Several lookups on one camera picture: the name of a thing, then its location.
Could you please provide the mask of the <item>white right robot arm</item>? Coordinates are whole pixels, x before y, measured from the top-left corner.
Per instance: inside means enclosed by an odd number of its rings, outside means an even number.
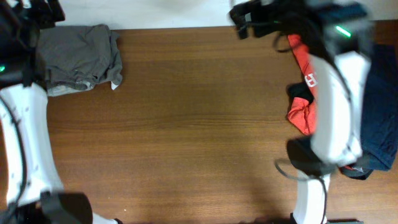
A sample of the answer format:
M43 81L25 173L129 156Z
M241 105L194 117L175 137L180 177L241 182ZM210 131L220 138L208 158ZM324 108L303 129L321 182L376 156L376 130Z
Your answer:
M310 136L287 142L288 159L276 168L297 170L297 201L288 223L326 223L330 177L363 154L361 117L371 67L372 22L360 3L351 1L247 1L232 3L229 16L240 39L253 30L297 34L308 48L317 77L317 127Z

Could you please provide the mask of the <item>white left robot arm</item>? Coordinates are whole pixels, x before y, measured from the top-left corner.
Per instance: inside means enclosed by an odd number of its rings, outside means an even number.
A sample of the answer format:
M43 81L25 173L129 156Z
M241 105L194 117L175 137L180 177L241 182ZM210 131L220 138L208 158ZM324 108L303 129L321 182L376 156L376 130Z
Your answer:
M111 224L82 192L66 192L55 167L47 126L40 32L64 21L58 1L1 2L1 127L7 158L2 223Z

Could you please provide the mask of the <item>grey cargo shorts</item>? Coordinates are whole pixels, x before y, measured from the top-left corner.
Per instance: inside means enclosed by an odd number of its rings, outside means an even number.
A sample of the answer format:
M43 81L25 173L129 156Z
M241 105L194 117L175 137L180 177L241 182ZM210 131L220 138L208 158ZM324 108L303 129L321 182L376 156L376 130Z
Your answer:
M115 90L123 81L118 39L104 24L42 30L37 50L49 74L48 96L90 91L106 82Z

